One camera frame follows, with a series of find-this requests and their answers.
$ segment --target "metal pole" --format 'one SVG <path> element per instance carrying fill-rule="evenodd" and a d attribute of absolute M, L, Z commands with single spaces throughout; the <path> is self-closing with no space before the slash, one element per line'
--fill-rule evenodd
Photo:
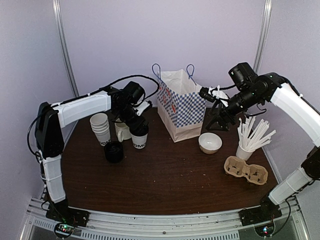
<path fill-rule="evenodd" d="M 259 37 L 256 54 L 255 54 L 254 64 L 253 64 L 253 70 L 256 73 L 259 72 L 261 61 L 262 61 L 262 55 L 266 45 L 266 40 L 267 40 L 270 20 L 271 20 L 271 9 L 272 9 L 272 0 L 265 0 L 260 37 Z"/>
<path fill-rule="evenodd" d="M 75 76 L 72 70 L 69 52 L 67 48 L 66 36 L 65 36 L 64 25 L 63 25 L 61 9 L 60 9 L 60 0 L 52 0 L 52 3 L 53 3 L 53 12 L 54 12 L 56 25 L 58 27 L 62 54 L 63 54 L 64 64 L 65 64 L 66 72 L 68 75 L 68 79 L 69 79 L 74 96 L 79 97 L 79 90 L 75 81 Z"/>

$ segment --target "bag handle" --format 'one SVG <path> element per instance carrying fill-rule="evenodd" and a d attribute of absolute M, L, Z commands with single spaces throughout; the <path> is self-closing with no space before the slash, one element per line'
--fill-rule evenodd
<path fill-rule="evenodd" d="M 190 67 L 190 66 L 193 67 L 191 74 L 188 71 L 188 67 Z M 194 84 L 197 86 L 195 80 L 192 78 L 192 76 L 194 75 L 194 72 L 195 72 L 195 66 L 193 64 L 189 64 L 188 66 L 186 66 L 186 73 L 189 75 L 189 79 L 191 79 L 194 82 Z"/>
<path fill-rule="evenodd" d="M 155 66 L 158 66 L 158 67 L 159 67 L 159 74 L 156 74 L 155 69 L 154 69 Z M 159 65 L 158 63 L 155 63 L 155 64 L 152 65 L 151 68 L 152 68 L 153 74 L 154 74 L 159 80 L 162 81 L 162 79 L 161 79 L 161 67 L 160 67 L 160 65 Z"/>

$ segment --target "brown table surface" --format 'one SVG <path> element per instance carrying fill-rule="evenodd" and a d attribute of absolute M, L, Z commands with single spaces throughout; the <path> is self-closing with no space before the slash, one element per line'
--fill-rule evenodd
<path fill-rule="evenodd" d="M 248 164 L 265 167 L 265 185 L 250 184 L 244 177 L 226 175 L 224 163 L 238 147 L 237 126 L 229 132 L 215 131 L 222 139 L 213 155 L 200 151 L 198 138 L 174 143 L 157 109 L 143 114 L 149 121 L 146 147 L 135 149 L 123 142 L 124 160 L 111 164 L 91 130 L 89 117 L 80 120 L 63 152 L 62 173 L 71 207 L 122 214 L 194 214 L 248 208 L 276 184 L 262 151 L 256 150 Z M 210 119 L 206 115 L 204 126 Z M 110 122 L 111 137 L 116 139 Z"/>

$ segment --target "checkered paper bag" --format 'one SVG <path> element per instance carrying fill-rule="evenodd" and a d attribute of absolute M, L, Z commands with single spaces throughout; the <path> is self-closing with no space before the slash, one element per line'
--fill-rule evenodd
<path fill-rule="evenodd" d="M 194 67 L 190 75 L 187 73 L 190 65 L 187 67 L 187 72 L 183 69 L 161 71 L 160 66 L 157 66 L 159 72 L 155 75 L 160 85 L 157 92 L 158 114 L 172 140 L 176 143 L 199 136 L 207 101 L 199 95 L 202 86 L 192 78 Z"/>

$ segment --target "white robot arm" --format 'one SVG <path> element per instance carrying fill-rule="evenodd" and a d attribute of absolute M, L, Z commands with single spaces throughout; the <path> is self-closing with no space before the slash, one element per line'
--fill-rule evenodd
<path fill-rule="evenodd" d="M 235 83 L 231 87 L 237 87 L 239 93 L 223 100 L 227 101 L 227 106 L 213 92 L 216 88 L 203 87 L 200 91 L 200 95 L 213 102 L 214 107 L 219 105 L 206 126 L 207 130 L 228 131 L 229 123 L 236 124 L 235 116 L 238 113 L 268 101 L 297 122 L 315 145 L 302 165 L 261 200 L 261 207 L 240 212 L 242 224 L 249 225 L 270 220 L 271 216 L 281 216 L 279 204 L 320 178 L 320 113 L 298 93 L 288 79 L 274 72 L 258 76 L 249 64 L 244 62 L 233 67 L 229 75 Z"/>
<path fill-rule="evenodd" d="M 111 110 L 115 119 L 119 118 L 126 123 L 131 132 L 149 130 L 148 122 L 142 113 L 151 108 L 152 103 L 145 101 L 145 90 L 133 81 L 120 90 L 111 86 L 116 82 L 133 77 L 149 79 L 157 84 L 157 90 L 148 97 L 158 91 L 159 84 L 153 78 L 132 75 L 87 95 L 54 104 L 43 102 L 40 105 L 38 117 L 35 119 L 34 133 L 38 151 L 34 155 L 40 163 L 41 177 L 47 188 L 48 201 L 51 203 L 46 215 L 48 218 L 85 226 L 89 214 L 86 211 L 68 207 L 61 172 L 61 159 L 65 146 L 62 128 L 87 116 Z"/>

